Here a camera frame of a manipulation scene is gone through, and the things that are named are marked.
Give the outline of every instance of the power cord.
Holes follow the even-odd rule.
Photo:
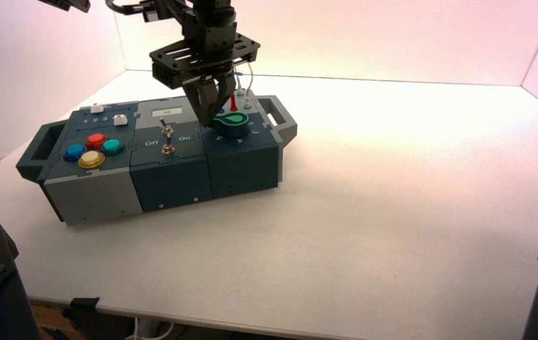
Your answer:
[[[125,340],[163,340],[167,336],[171,334],[174,328],[174,323],[171,323],[171,326],[169,329],[163,334],[156,336],[155,338],[147,338],[146,336],[139,336],[138,335],[138,318],[135,318],[135,331],[133,332],[133,335],[127,336]]]

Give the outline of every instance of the carrying handle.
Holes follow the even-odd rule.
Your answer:
[[[275,130],[284,141],[283,147],[287,146],[298,134],[298,123],[276,96],[257,96],[256,98],[267,114],[275,118],[275,122],[277,122]]]

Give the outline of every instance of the cable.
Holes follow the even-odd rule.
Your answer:
[[[114,4],[114,0],[106,0],[106,6],[116,13],[123,14],[124,16],[130,16],[131,14],[143,13],[143,6],[137,5],[123,5],[119,6]]]
[[[139,323],[139,318],[135,318],[135,330],[133,331],[133,340],[137,340],[137,338],[139,337],[139,329],[138,329],[138,323]]]
[[[254,72],[252,71],[252,66],[248,62],[248,69],[250,69],[250,85],[248,85],[248,90],[246,90],[246,98],[250,97],[250,89],[252,88],[252,82],[254,81]]]
[[[235,74],[235,78],[237,79],[237,90],[242,90],[242,81],[240,79],[240,73],[237,71],[237,67],[233,67],[233,73]]]
[[[139,340],[163,340],[164,338],[166,338],[167,336],[171,334],[171,332],[173,331],[173,328],[174,328],[174,323],[171,323],[171,327],[169,327],[169,330],[166,331],[163,335],[156,336],[155,338],[147,338],[145,336],[138,336],[138,339]],[[125,340],[138,340],[135,338],[136,334],[137,333],[127,336]]]

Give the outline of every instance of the white tabletop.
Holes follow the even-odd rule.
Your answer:
[[[286,77],[253,89],[299,124],[277,189],[67,227],[14,169],[24,147],[1,160],[27,293],[264,333],[520,338],[538,281],[538,100]],[[180,94],[127,72],[84,103]]]

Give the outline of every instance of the small white button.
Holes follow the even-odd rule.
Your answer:
[[[94,105],[91,107],[91,113],[102,113],[103,105]]]
[[[127,125],[129,123],[129,119],[127,119],[126,115],[115,115],[112,119],[114,126]]]

